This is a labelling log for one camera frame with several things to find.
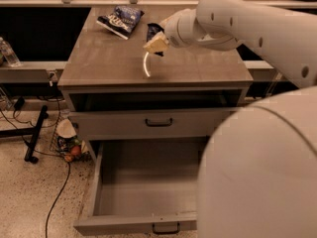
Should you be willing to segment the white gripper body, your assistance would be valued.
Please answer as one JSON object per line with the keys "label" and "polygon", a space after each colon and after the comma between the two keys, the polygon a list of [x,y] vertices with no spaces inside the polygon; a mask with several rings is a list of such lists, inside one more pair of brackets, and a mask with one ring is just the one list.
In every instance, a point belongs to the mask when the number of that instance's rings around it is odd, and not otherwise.
{"label": "white gripper body", "polygon": [[206,35],[198,24],[195,9],[178,11],[166,19],[164,34],[175,48],[187,48]]}

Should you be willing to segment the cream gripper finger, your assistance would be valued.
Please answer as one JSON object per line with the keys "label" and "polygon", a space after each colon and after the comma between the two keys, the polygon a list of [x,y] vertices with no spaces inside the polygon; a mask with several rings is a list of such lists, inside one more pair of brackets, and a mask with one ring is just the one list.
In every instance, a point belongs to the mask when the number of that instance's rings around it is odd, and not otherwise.
{"label": "cream gripper finger", "polygon": [[144,49],[150,53],[161,53],[168,49],[169,43],[163,32],[156,33],[149,41],[144,45]]}
{"label": "cream gripper finger", "polygon": [[165,18],[165,19],[163,19],[162,21],[160,21],[158,24],[159,24],[163,29],[166,29],[166,28],[170,25],[171,20],[172,20],[172,18],[171,18],[171,17],[168,17],[168,18]]}

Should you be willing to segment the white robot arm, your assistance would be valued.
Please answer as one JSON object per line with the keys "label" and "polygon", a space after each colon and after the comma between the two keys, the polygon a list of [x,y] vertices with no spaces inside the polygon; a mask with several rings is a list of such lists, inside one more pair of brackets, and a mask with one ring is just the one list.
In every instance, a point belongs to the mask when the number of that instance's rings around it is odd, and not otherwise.
{"label": "white robot arm", "polygon": [[317,238],[317,16],[200,0],[161,21],[146,50],[239,45],[296,90],[256,101],[210,138],[199,168],[198,238]]}

